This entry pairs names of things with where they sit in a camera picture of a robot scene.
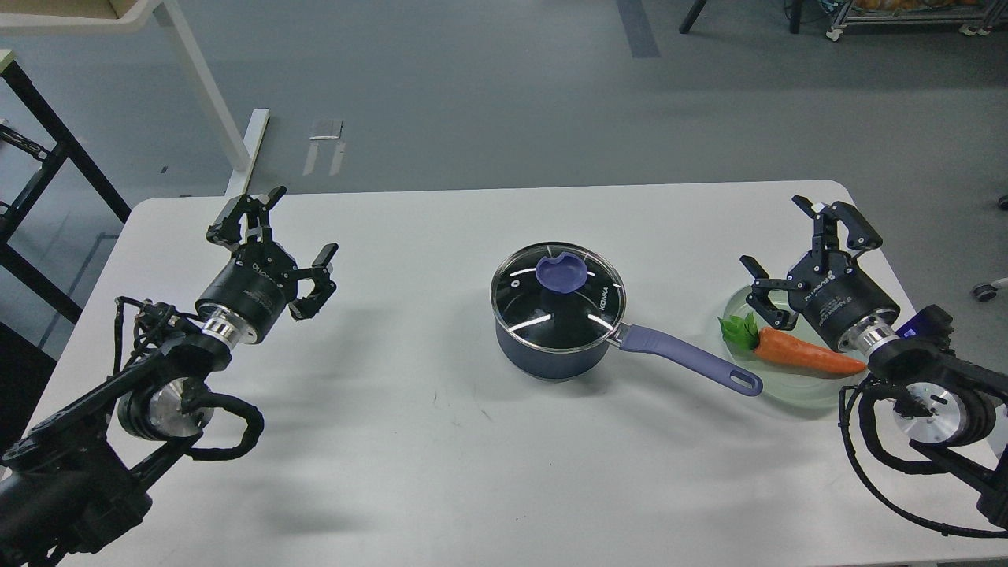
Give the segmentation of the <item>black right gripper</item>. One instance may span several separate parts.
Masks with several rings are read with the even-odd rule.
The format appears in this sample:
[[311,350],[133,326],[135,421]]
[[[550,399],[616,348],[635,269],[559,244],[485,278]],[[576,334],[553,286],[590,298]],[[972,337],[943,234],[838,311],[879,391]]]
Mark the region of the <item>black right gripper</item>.
[[[800,313],[821,340],[838,352],[843,351],[843,335],[860,320],[875,316],[893,324],[900,306],[856,262],[862,254],[883,245],[881,235],[860,209],[840,201],[814,205],[799,195],[791,201],[813,219],[810,251],[792,266],[789,279],[771,279],[755,258],[740,256],[754,279],[747,304],[779,331],[795,329]],[[784,291],[795,312],[778,308],[770,298],[771,291]]]

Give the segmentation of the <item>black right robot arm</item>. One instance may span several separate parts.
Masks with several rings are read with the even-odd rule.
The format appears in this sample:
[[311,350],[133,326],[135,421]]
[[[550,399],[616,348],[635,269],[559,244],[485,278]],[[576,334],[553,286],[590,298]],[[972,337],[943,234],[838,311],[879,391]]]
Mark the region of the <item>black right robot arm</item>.
[[[850,203],[793,203],[813,222],[810,250],[773,279],[751,256],[741,263],[752,275],[746,302],[771,328],[795,329],[806,320],[835,353],[860,353],[867,374],[839,393],[839,428],[847,460],[883,506],[944,536],[1006,537],[1006,457],[988,468],[958,452],[992,435],[998,408],[1006,405],[1006,376],[962,360],[951,348],[951,316],[926,306],[901,328],[900,308],[859,266],[882,238]],[[905,475],[951,475],[978,493],[976,509],[989,530],[937,523],[901,509],[872,484],[859,463],[851,423],[868,452]]]

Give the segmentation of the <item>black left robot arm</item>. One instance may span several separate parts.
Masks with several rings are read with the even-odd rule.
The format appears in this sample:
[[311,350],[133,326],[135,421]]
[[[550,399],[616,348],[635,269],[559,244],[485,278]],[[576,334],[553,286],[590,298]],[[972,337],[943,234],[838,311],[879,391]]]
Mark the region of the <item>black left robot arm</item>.
[[313,318],[337,284],[338,244],[299,268],[275,241],[269,214],[287,193],[242,194],[224,205],[206,240],[228,263],[195,302],[116,300],[113,373],[8,448],[2,465],[2,564],[54,566],[94,554],[140,524],[149,488],[181,458],[231,461],[265,428],[256,406],[213,392],[240,343],[259,344],[284,311]]

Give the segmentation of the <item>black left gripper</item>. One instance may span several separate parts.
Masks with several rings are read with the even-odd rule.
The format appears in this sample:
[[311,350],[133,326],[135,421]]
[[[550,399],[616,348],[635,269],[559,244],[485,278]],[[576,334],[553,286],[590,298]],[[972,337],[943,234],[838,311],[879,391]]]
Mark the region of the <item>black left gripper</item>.
[[[298,269],[295,259],[274,243],[269,213],[288,187],[267,194],[241,194],[231,198],[206,229],[206,240],[232,252],[230,262],[195,302],[202,319],[217,309],[234,313],[246,324],[241,342],[259,344],[280,319],[285,308],[293,319],[312,319],[337,291],[332,280],[332,259],[337,242],[325,244],[309,268]],[[296,298],[298,282],[312,281],[312,290]]]

